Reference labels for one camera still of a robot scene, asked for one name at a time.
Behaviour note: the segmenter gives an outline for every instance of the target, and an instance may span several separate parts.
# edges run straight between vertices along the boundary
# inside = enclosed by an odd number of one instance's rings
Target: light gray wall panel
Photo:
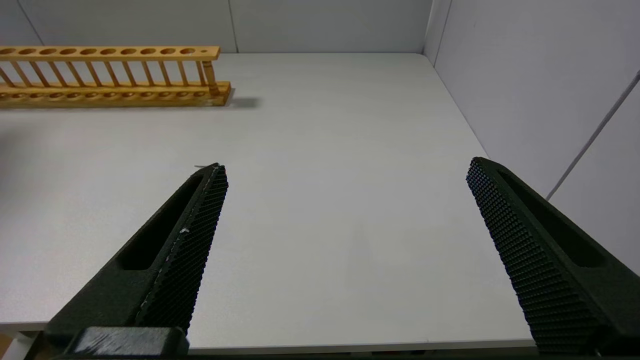
[[[453,0],[436,70],[489,156],[547,195],[640,68],[640,1]]]
[[[18,0],[0,0],[0,46],[42,45]]]
[[[45,45],[236,45],[227,0],[21,0]]]
[[[432,65],[436,63],[438,48],[440,47],[440,39],[442,31],[447,22],[449,14],[449,6],[451,0],[433,0],[429,24],[427,25],[427,39],[424,44],[424,55],[429,59]]]
[[[431,0],[231,0],[241,53],[420,53]]]
[[[569,173],[551,203],[640,275],[640,86]]]

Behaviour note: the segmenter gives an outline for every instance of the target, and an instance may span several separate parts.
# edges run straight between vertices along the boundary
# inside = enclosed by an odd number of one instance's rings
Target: black plastic part
[[[180,327],[185,333],[227,192],[225,167],[195,172],[47,324],[65,348],[88,327]]]
[[[89,327],[71,341],[63,357],[178,357],[188,350],[177,327]]]
[[[640,355],[640,277],[502,165],[467,183],[541,354]]]

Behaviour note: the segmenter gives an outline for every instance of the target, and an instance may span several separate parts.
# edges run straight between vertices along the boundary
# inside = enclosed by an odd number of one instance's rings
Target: wall seam
[[[436,62],[438,61],[438,55],[440,54],[440,46],[442,45],[442,39],[444,37],[444,32],[447,30],[447,22],[449,21],[449,13],[451,12],[451,4],[453,4],[453,0],[449,1],[449,7],[447,8],[447,16],[444,18],[444,25],[442,26],[442,34],[440,34],[440,41],[438,42],[438,49],[436,50],[436,56],[433,59],[433,68],[434,69],[436,68]]]
[[[611,109],[609,109],[609,111],[604,116],[604,118],[602,119],[602,121],[600,122],[598,127],[593,132],[593,134],[591,134],[591,137],[589,137],[589,140],[587,140],[587,142],[584,144],[584,146],[582,147],[580,152],[578,152],[578,155],[576,155],[576,157],[573,159],[573,161],[569,164],[569,167],[566,168],[566,170],[564,171],[564,173],[560,177],[560,180],[558,180],[556,185],[553,187],[553,189],[551,189],[549,194],[546,196],[546,200],[547,201],[551,200],[551,197],[560,188],[560,186],[562,185],[564,180],[567,178],[567,176],[569,176],[569,173],[571,173],[573,168],[575,168],[575,166],[578,164],[580,159],[583,157],[584,153],[587,152],[587,150],[589,149],[591,144],[593,144],[593,142],[596,140],[598,135],[602,132],[602,129],[604,129],[604,127],[611,120],[611,118],[613,118],[613,115],[616,114],[617,110],[620,108],[622,103],[625,102],[625,100],[627,99],[629,94],[631,94],[631,91],[633,91],[633,89],[636,87],[636,85],[638,84],[639,81],[640,81],[640,70],[637,72],[636,76],[634,76],[631,79],[631,82],[629,83],[627,88],[622,92],[622,94],[620,95],[618,100],[616,100],[616,102],[613,104]]]
[[[24,15],[24,18],[27,19],[27,22],[29,23],[29,26],[31,26],[31,29],[33,30],[33,33],[38,38],[38,41],[40,42],[40,45],[44,46],[44,41],[42,41],[42,38],[40,37],[40,34],[38,34],[38,31],[36,31],[36,28],[33,25],[33,23],[31,22],[31,19],[29,18],[29,15],[27,15],[27,12],[24,11],[24,8],[22,7],[22,3],[20,2],[20,0],[15,0],[15,2],[18,4],[18,7],[20,8],[20,11],[22,11],[22,14]]]
[[[231,18],[231,32],[234,35],[236,53],[240,53],[240,50],[238,50],[238,37],[236,36],[236,25],[234,24],[234,13],[231,11],[231,0],[227,0],[227,4],[229,5],[229,17]]]

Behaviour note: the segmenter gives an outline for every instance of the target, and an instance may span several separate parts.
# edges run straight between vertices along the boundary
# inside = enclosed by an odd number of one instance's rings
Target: white tabletop
[[[0,331],[41,329],[197,170],[230,187],[194,353],[532,345],[417,54],[224,54],[229,107],[0,112]]]

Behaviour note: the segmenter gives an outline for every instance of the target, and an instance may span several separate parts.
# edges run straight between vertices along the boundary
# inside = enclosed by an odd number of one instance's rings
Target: textured grip pad
[[[467,183],[538,350],[638,354],[640,278],[502,165],[474,158]]]

